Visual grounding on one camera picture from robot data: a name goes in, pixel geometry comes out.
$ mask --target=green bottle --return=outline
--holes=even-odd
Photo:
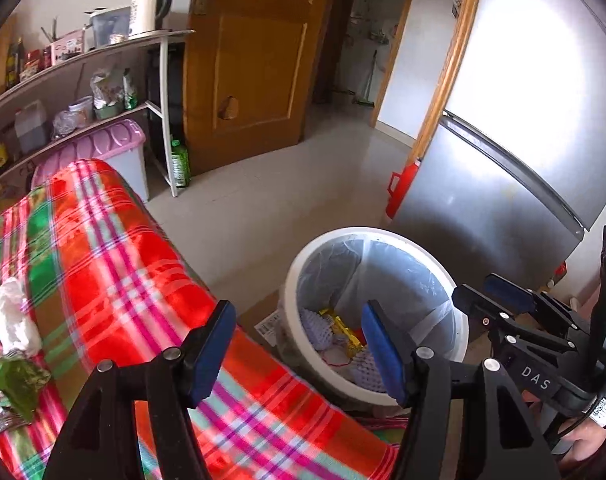
[[[176,187],[188,187],[190,185],[190,160],[187,148],[181,146],[178,139],[172,141],[172,171]]]

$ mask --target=metal screw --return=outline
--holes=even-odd
[[[114,363],[111,359],[103,359],[99,364],[96,365],[96,369],[100,372],[106,372],[107,370],[111,370]]]
[[[499,361],[497,361],[496,359],[492,359],[492,358],[486,359],[485,361],[483,361],[483,366],[486,367],[491,372],[497,372],[501,369],[501,365],[499,364]]]
[[[419,348],[416,349],[416,355],[421,359],[432,359],[434,357],[434,350],[427,348],[427,346],[419,346]]]
[[[163,358],[168,361],[174,361],[181,356],[181,349],[177,346],[170,346],[170,348],[166,348],[163,350]]]

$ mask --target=baseboard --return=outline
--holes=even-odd
[[[374,126],[374,128],[379,132],[383,132],[384,134],[389,135],[393,139],[398,140],[398,142],[402,142],[410,148],[416,140],[414,139],[414,137],[410,137],[408,134],[405,134],[402,131],[393,128],[389,124],[382,123],[381,121],[377,121],[376,126]]]

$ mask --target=qr code label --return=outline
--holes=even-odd
[[[279,311],[275,310],[260,323],[254,325],[254,330],[261,334],[270,346],[276,346],[276,326],[279,323]]]
[[[590,418],[602,428],[606,426],[606,399],[601,399],[594,411],[590,413]]]

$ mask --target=wooden door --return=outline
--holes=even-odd
[[[327,2],[192,0],[183,77],[192,173],[299,142]]]

